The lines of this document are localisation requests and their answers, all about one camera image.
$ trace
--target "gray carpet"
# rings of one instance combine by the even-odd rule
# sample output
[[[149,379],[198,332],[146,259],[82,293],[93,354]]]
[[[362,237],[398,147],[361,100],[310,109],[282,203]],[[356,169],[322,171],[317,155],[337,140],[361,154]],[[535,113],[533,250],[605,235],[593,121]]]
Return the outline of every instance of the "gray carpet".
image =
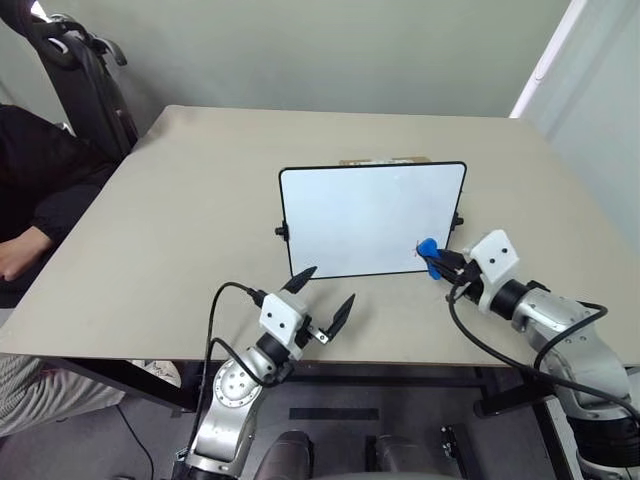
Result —
[[[488,478],[553,479],[535,417],[529,409],[480,420],[471,405],[477,389],[331,387],[285,384],[269,392],[243,479],[251,479],[282,432],[299,429],[315,444],[315,475],[362,471],[367,435],[399,434],[426,447],[436,472],[459,476],[440,444],[440,427],[466,423]],[[151,452],[156,480],[170,478],[176,451],[185,446],[192,414],[172,418],[164,407],[128,398],[122,408]],[[290,420],[289,408],[374,408],[379,420]],[[87,480],[127,475],[149,478],[149,465],[115,408],[42,425],[6,439],[0,478]]]

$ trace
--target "beige tabletop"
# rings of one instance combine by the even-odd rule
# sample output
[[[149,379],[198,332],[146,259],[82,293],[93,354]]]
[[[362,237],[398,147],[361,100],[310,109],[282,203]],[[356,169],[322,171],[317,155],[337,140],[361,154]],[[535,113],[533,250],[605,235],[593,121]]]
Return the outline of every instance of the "beige tabletop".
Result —
[[[465,224],[450,248],[505,229],[520,280],[608,306],[597,330],[624,363],[640,364],[639,259],[526,123],[178,106],[162,113],[0,328],[0,352],[199,359],[222,282],[275,290],[288,278],[286,245],[273,233],[280,169],[418,155],[468,166]],[[452,324],[447,289],[425,273],[313,281],[302,295],[320,324],[352,292],[357,300],[340,336],[305,358],[496,364]],[[258,339],[248,298],[229,291],[220,307],[216,335],[238,348]],[[498,350],[532,359],[508,322],[467,301],[459,312]]]

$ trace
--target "white wall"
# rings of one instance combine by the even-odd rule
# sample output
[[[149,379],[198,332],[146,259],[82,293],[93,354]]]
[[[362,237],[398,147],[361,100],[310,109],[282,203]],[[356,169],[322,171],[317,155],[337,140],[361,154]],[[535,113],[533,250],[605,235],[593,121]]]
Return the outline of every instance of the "white wall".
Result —
[[[638,5],[590,0],[523,117],[640,252]]]
[[[2,21],[0,102],[20,105],[54,123],[66,119],[35,50]]]
[[[144,131],[170,103],[506,116],[568,0],[41,3],[120,44]]]

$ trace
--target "white board surface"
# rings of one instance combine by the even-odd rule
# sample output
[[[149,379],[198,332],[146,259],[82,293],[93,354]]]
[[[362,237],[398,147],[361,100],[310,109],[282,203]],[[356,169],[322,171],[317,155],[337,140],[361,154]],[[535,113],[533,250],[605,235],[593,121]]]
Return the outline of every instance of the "white board surface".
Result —
[[[416,245],[432,237],[446,247],[465,172],[461,162],[283,170],[292,274],[426,270]]]

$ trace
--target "black cable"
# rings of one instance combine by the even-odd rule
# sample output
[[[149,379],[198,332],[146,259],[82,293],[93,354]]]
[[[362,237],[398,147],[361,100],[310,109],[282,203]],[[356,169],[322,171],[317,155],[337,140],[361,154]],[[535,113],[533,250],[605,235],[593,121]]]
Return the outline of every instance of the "black cable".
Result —
[[[553,337],[551,340],[549,340],[547,343],[545,343],[544,346],[538,352],[538,355],[536,355],[536,359],[533,361],[533,368],[535,368],[536,370],[540,370],[540,365],[542,365],[542,360],[544,359],[545,355],[549,353],[549,350],[555,347],[558,343],[562,342],[565,338],[573,335],[578,330],[583,329],[587,325],[592,324],[596,320],[604,317],[607,313],[609,313],[609,310],[607,310],[607,307],[605,307],[604,305],[598,305],[597,303],[588,303],[588,302],[579,302],[579,303],[583,307],[591,308],[592,310],[598,310],[598,311],[592,315],[589,315],[584,320],[580,320],[575,325],[572,325],[571,327],[567,328],[564,332],[559,333],[558,335]]]
[[[242,361],[242,359],[236,353],[236,351],[231,346],[229,346],[229,344],[227,342],[225,342],[224,340],[222,340],[221,338],[218,338],[218,337],[213,338],[213,339],[211,338],[211,336],[213,334],[213,318],[214,318],[214,315],[215,315],[216,306],[218,304],[218,299],[220,298],[220,295],[222,294],[222,292],[227,287],[239,288],[240,290],[242,290],[245,293],[247,293],[254,300],[254,302],[257,305],[258,304],[262,305],[263,297],[266,295],[261,290],[256,291],[256,290],[254,290],[252,288],[246,287],[246,286],[242,285],[241,283],[237,283],[237,282],[226,282],[226,283],[223,283],[220,286],[220,288],[218,289],[218,291],[216,292],[216,294],[214,295],[213,301],[211,302],[211,309],[209,310],[209,325],[208,325],[208,328],[207,328],[207,343],[206,343],[206,348],[205,348],[205,353],[204,353],[204,367],[202,369],[202,380],[200,382],[200,393],[198,395],[198,404],[196,406],[196,415],[195,415],[195,418],[193,420],[193,427],[191,428],[191,434],[189,435],[189,443],[187,445],[187,448],[191,448],[191,445],[193,445],[193,441],[195,440],[196,435],[198,433],[198,427],[200,425],[200,419],[202,418],[202,409],[204,407],[204,397],[205,397],[206,386],[207,386],[207,377],[209,375],[209,364],[211,363],[211,353],[213,352],[213,347],[216,345],[216,343],[219,344],[238,365],[240,365],[240,368],[242,368],[246,372],[246,374],[249,375],[251,380],[256,382],[261,387],[269,388],[269,387],[274,386],[277,383],[276,381],[264,382],[263,380],[258,378],[253,373],[253,371],[247,366],[247,364]]]
[[[576,391],[579,391],[579,392],[588,393],[589,395],[593,395],[594,397],[599,397],[599,398],[602,398],[603,400],[607,400],[607,401],[609,401],[611,403],[615,403],[616,405],[619,405],[622,408],[624,408],[625,410],[627,410],[631,414],[631,417],[633,417],[633,419],[636,421],[636,423],[638,425],[640,425],[640,412],[638,412],[633,407],[633,405],[631,405],[629,402],[625,402],[624,400],[620,400],[618,397],[615,397],[614,395],[611,395],[609,393],[603,392],[603,391],[598,390],[596,388],[591,388],[591,387],[588,387],[586,385],[582,385],[582,384],[579,384],[579,383],[571,382],[569,380],[565,380],[563,378],[556,377],[554,375],[549,375],[548,373],[543,373],[543,372],[541,372],[539,370],[536,370],[533,367],[530,367],[529,365],[525,365],[523,363],[520,363],[520,362],[512,359],[511,357],[508,357],[507,355],[504,355],[504,354],[498,352],[497,350],[494,350],[489,345],[487,345],[482,340],[480,340],[478,337],[476,337],[473,333],[471,333],[467,329],[467,327],[465,327],[463,325],[463,323],[460,320],[460,317],[458,317],[458,314],[457,314],[456,309],[455,309],[455,304],[456,304],[456,301],[457,301],[456,293],[458,292],[458,288],[461,286],[460,282],[461,282],[461,279],[460,279],[460,276],[459,276],[458,279],[456,280],[456,282],[454,282],[453,286],[451,287],[451,291],[449,292],[449,297],[447,298],[447,303],[449,304],[449,313],[450,313],[451,319],[453,320],[453,323],[455,323],[456,327],[458,327],[458,329],[462,332],[462,334],[465,337],[467,337],[474,345],[476,345],[481,350],[484,350],[486,353],[488,353],[492,357],[495,357],[498,360],[500,360],[501,362],[506,363],[510,367],[517,368],[520,371],[525,372],[525,373],[529,374],[531,377],[536,378],[536,379],[538,379],[540,381],[543,381],[543,382],[546,382],[546,383],[550,383],[552,385],[558,385],[560,387],[569,388],[569,389],[576,390]]]
[[[204,403],[204,395],[205,389],[207,386],[207,376],[209,374],[209,363],[211,359],[211,351],[213,350],[213,342],[211,341],[211,337],[213,334],[213,316],[216,312],[216,305],[218,304],[218,299],[224,290],[228,287],[239,288],[243,292],[249,292],[249,288],[245,287],[241,283],[237,282],[225,282],[223,283],[218,291],[213,296],[213,301],[211,302],[211,309],[209,310],[209,324],[207,326],[207,342],[204,345],[204,366],[202,368],[202,380],[200,381],[200,393],[198,394],[198,405],[196,406],[196,416],[193,421],[193,427],[191,428],[191,434],[189,435],[189,443],[187,444],[187,448],[191,448],[193,441],[196,438],[196,434],[198,433],[198,426],[200,425],[200,418],[202,417],[202,407]]]
[[[253,373],[251,371],[251,369],[247,366],[246,363],[244,363],[242,361],[242,359],[240,358],[240,355],[237,354],[237,352],[231,348],[229,346],[229,344],[227,342],[225,342],[224,340],[222,340],[221,338],[214,338],[211,341],[211,350],[213,350],[213,346],[218,343],[222,348],[224,348],[224,350],[229,354],[229,356],[238,364],[240,365],[240,368],[242,368],[242,370],[244,370],[247,375],[249,375],[249,377],[251,378],[251,380],[253,380],[254,382],[256,382],[258,385],[260,385],[263,388],[271,388],[274,387],[278,382],[275,380],[272,380],[270,382],[265,382],[262,379],[258,378],[256,376],[255,373]],[[208,361],[211,361],[211,352],[209,352],[209,357],[208,357]]]
[[[118,410],[118,413],[122,417],[122,420],[124,421],[124,424],[129,429],[129,432],[131,432],[131,435],[133,436],[133,439],[136,441],[136,443],[140,446],[140,448],[142,449],[144,454],[147,456],[147,459],[149,460],[149,466],[151,467],[151,475],[149,475],[149,479],[153,480],[153,477],[155,476],[155,465],[153,464],[153,458],[151,458],[151,454],[149,453],[149,450],[147,450],[145,448],[145,446],[142,444],[142,442],[140,441],[140,439],[136,435],[136,432],[133,430],[133,427],[129,423],[129,420],[127,420],[127,417],[125,417],[124,412],[120,408],[120,405],[116,405],[116,410]]]

